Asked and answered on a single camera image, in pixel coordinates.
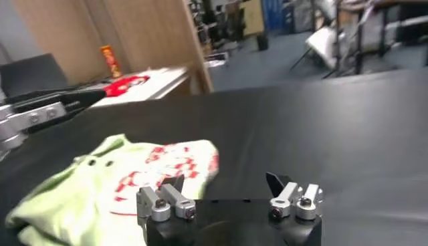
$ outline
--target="blue carpet floor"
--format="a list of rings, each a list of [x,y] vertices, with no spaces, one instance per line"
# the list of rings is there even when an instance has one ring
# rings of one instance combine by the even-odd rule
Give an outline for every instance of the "blue carpet floor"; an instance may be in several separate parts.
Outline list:
[[[304,41],[309,33],[270,37],[270,48],[258,51],[255,38],[246,40],[243,47],[232,54],[229,66],[210,68],[216,91],[255,88],[287,83],[316,82],[329,72],[305,59],[294,70],[292,64],[305,52]],[[400,69],[422,67],[425,58],[424,45],[398,47],[383,58],[384,62]],[[364,69],[375,68],[377,56],[365,57]]]

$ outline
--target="metal bracket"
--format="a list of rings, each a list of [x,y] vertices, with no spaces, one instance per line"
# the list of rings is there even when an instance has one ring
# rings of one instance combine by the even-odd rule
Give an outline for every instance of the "metal bracket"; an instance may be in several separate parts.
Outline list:
[[[35,126],[67,114],[61,102],[15,114],[10,105],[0,106],[0,150],[17,148],[27,136],[22,133]]]
[[[171,216],[171,206],[150,187],[142,187],[136,194],[138,224],[140,219],[152,217],[153,221],[166,221]]]
[[[321,215],[322,189],[316,184],[309,184],[305,195],[296,204],[296,216],[311,221]]]
[[[162,185],[170,184],[172,185],[176,190],[178,190],[180,193],[183,189],[183,185],[185,183],[185,176],[182,174],[180,176],[174,176],[169,178],[164,178],[162,181]]]
[[[271,172],[266,172],[266,181],[274,197],[281,194],[282,190],[286,187],[286,184],[293,182],[293,180],[288,176],[276,175]]]
[[[289,182],[279,196],[270,200],[270,218],[276,221],[290,215],[291,206],[302,196],[302,187],[295,182]]]
[[[196,216],[196,203],[194,200],[185,198],[171,184],[160,187],[160,196],[167,200],[174,208],[175,215],[179,218],[192,220]]]

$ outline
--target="black table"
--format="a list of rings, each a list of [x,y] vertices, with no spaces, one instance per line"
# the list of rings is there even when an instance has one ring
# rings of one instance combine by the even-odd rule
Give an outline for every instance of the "black table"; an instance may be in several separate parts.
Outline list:
[[[265,171],[325,190],[324,245],[426,245],[428,70],[88,110],[0,163],[0,213],[112,134],[211,140],[210,199],[270,197]],[[2,228],[1,241],[14,239]]]

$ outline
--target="office chair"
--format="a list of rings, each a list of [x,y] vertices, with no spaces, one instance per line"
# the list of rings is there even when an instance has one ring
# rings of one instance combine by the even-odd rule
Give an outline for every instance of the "office chair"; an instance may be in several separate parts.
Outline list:
[[[39,90],[66,89],[68,80],[52,54],[0,66],[1,88],[7,97]]]
[[[319,11],[322,17],[320,29],[323,27],[330,27],[336,19],[336,8],[329,0],[310,0],[311,2],[311,16],[312,16],[312,33],[317,31],[316,27],[316,12]],[[293,70],[313,49],[309,47],[302,56],[290,67]]]

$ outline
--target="red print on shirt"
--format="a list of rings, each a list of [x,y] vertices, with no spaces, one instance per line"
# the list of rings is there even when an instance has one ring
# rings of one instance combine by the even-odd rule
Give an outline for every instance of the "red print on shirt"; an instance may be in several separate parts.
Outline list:
[[[178,163],[175,165],[175,169],[177,169],[176,176],[184,175],[185,178],[196,178],[199,172],[194,171],[196,164],[194,163],[193,158],[185,158],[185,161],[182,163]]]
[[[211,162],[209,163],[209,166],[208,166],[208,171],[215,172],[218,168],[219,168],[219,155],[215,154],[211,158]]]
[[[148,155],[148,158],[146,159],[146,164],[159,160],[159,158],[166,153],[167,152],[165,151],[164,147],[153,148],[152,152]]]
[[[130,173],[128,176],[123,177],[120,181],[119,181],[119,185],[116,188],[115,192],[116,193],[120,193],[122,192],[126,187],[136,187],[137,184],[134,183],[134,178],[137,174],[139,174],[140,172],[138,171],[134,171],[132,173]],[[115,201],[124,201],[124,200],[128,200],[127,198],[124,197],[119,197],[119,196],[115,196],[114,197]]]

